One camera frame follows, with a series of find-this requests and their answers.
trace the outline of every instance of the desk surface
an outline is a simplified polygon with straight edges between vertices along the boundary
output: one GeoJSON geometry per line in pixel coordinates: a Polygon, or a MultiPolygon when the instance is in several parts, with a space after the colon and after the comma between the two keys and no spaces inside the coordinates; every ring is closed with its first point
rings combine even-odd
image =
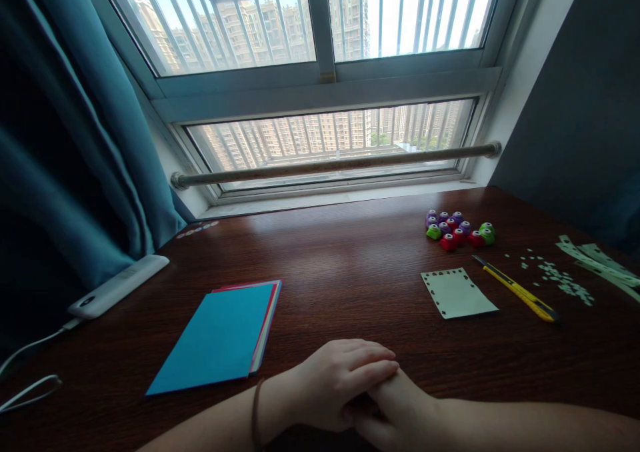
{"type": "MultiPolygon", "coordinates": [[[[50,373],[65,383],[0,419],[0,443],[7,451],[135,449],[328,340],[352,337],[394,350],[407,374],[436,397],[562,401],[640,418],[640,306],[574,265],[555,246],[561,234],[576,245],[593,242],[494,188],[220,220],[168,242],[159,251],[171,260],[164,270],[100,319],[56,339],[2,386],[0,400],[50,373]],[[448,253],[427,240],[429,209],[460,210],[475,225],[492,222],[498,240],[479,254],[554,307],[562,324],[538,319],[482,270],[474,249],[448,253]],[[542,280],[537,267],[522,269],[528,248],[571,274],[594,305],[542,280]],[[420,272],[456,267],[500,312],[442,319],[420,272]],[[283,288],[258,377],[145,398],[204,294],[270,279],[282,279],[283,288]]],[[[604,250],[637,271],[628,258],[604,250]]],[[[270,448],[369,450],[352,431],[307,427],[294,427],[270,448]]]]}

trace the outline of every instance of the window sill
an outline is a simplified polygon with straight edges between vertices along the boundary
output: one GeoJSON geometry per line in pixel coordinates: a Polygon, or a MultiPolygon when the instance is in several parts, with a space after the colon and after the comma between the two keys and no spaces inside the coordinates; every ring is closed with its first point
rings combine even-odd
{"type": "Polygon", "coordinates": [[[473,189],[482,186],[482,184],[469,181],[448,181],[396,187],[380,187],[378,189],[326,193],[308,195],[304,197],[288,197],[233,203],[210,207],[198,217],[198,220],[222,219],[224,217],[235,217],[238,215],[250,215],[290,209],[304,209],[306,207],[319,207],[322,205],[332,205],[337,203],[360,202],[375,199],[388,199],[391,197],[402,197],[405,195],[420,195],[433,192],[473,189]]]}

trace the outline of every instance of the gray wall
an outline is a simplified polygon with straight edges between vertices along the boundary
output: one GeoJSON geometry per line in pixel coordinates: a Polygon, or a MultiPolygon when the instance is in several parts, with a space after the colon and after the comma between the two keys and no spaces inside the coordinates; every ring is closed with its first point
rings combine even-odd
{"type": "Polygon", "coordinates": [[[574,0],[489,184],[633,253],[639,153],[640,0],[574,0]]]}

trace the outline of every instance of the window glass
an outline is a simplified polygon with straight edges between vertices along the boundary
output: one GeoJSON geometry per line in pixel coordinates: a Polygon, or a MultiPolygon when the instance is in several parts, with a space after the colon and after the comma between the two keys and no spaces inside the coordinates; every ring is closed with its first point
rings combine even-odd
{"type": "Polygon", "coordinates": [[[315,60],[307,0],[116,2],[160,76],[315,60]]]}
{"type": "Polygon", "coordinates": [[[494,2],[329,0],[335,60],[481,47],[494,2]]]}
{"type": "MultiPolygon", "coordinates": [[[[215,171],[460,147],[473,99],[276,117],[187,128],[215,171]]],[[[453,168],[455,161],[225,183],[225,190],[453,168]]]]}

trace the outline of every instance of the white cable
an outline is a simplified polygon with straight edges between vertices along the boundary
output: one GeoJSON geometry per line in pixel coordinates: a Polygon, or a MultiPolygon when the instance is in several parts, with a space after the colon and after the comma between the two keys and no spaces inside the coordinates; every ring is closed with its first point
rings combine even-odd
{"type": "MultiPolygon", "coordinates": [[[[0,377],[2,377],[2,372],[5,371],[5,369],[9,366],[10,362],[14,358],[16,358],[16,356],[18,356],[19,354],[21,354],[22,352],[24,352],[28,348],[33,347],[34,345],[38,345],[38,344],[40,344],[42,342],[46,342],[46,341],[54,338],[56,335],[62,334],[62,332],[66,332],[68,330],[71,330],[76,325],[80,324],[80,322],[82,322],[82,319],[76,317],[76,318],[70,320],[69,322],[67,322],[66,324],[64,324],[62,326],[62,328],[60,328],[60,330],[58,330],[58,332],[52,333],[50,336],[45,337],[44,339],[40,339],[40,340],[38,340],[36,342],[32,342],[30,344],[25,345],[21,349],[16,350],[16,352],[12,353],[9,356],[9,358],[7,360],[5,360],[2,365],[0,365],[0,377]]],[[[36,402],[36,401],[38,401],[40,399],[44,399],[46,396],[56,392],[56,390],[58,390],[60,387],[62,387],[62,380],[60,380],[60,377],[58,377],[57,375],[48,375],[46,377],[43,377],[42,379],[38,380],[38,382],[32,383],[30,386],[28,386],[26,389],[24,389],[18,395],[14,396],[12,399],[8,400],[8,402],[5,402],[4,404],[0,405],[0,414],[2,414],[4,412],[8,412],[10,410],[17,409],[18,407],[24,407],[25,405],[28,405],[30,403],[34,403],[34,402],[36,402]],[[44,382],[46,382],[48,380],[54,380],[55,381],[53,388],[49,392],[46,392],[46,393],[44,393],[42,395],[39,395],[38,397],[34,397],[33,399],[29,399],[27,401],[20,402],[19,404],[10,407],[10,405],[12,403],[16,402],[16,400],[18,400],[20,397],[24,396],[25,394],[28,394],[29,392],[34,390],[38,385],[40,385],[40,384],[42,384],[42,383],[44,383],[44,382]]]]}
{"type": "Polygon", "coordinates": [[[34,382],[32,383],[30,386],[28,386],[26,389],[24,389],[22,392],[20,392],[18,395],[14,396],[12,399],[8,400],[8,402],[5,402],[3,405],[0,405],[0,414],[4,413],[4,412],[8,412],[10,410],[15,410],[18,407],[24,407],[25,405],[28,405],[30,403],[34,403],[40,399],[44,399],[46,396],[51,395],[52,393],[56,392],[56,390],[58,390],[60,387],[62,387],[62,380],[60,380],[60,378],[57,375],[48,375],[46,377],[43,377],[42,379],[38,380],[38,382],[34,382]],[[10,405],[14,402],[16,402],[16,400],[18,400],[20,397],[28,394],[29,392],[31,392],[32,390],[34,390],[38,385],[48,381],[48,380],[54,380],[54,386],[53,388],[49,391],[46,392],[42,395],[38,395],[38,397],[34,397],[33,399],[29,399],[28,401],[24,401],[24,402],[20,402],[18,405],[14,405],[13,407],[10,407],[10,405]]]}
{"type": "Polygon", "coordinates": [[[17,356],[17,355],[21,354],[22,352],[24,352],[24,351],[25,351],[25,350],[27,350],[28,348],[33,347],[34,345],[38,345],[39,343],[46,342],[46,341],[48,341],[49,339],[54,338],[56,335],[60,335],[60,334],[62,334],[62,332],[66,332],[66,329],[62,328],[62,329],[58,330],[58,332],[53,333],[53,334],[51,334],[50,336],[45,337],[44,339],[40,339],[40,340],[38,340],[38,341],[36,341],[36,342],[32,342],[32,343],[27,344],[27,345],[25,345],[24,347],[22,347],[22,349],[18,349],[18,350],[16,350],[16,352],[12,353],[12,354],[9,356],[9,358],[8,358],[7,360],[5,360],[5,361],[3,362],[3,364],[2,364],[2,365],[0,365],[0,377],[2,377],[2,372],[4,372],[4,371],[5,371],[5,369],[6,369],[6,368],[7,368],[7,366],[9,365],[9,363],[10,363],[12,360],[14,360],[14,358],[16,358],[16,356],[17,356]]]}

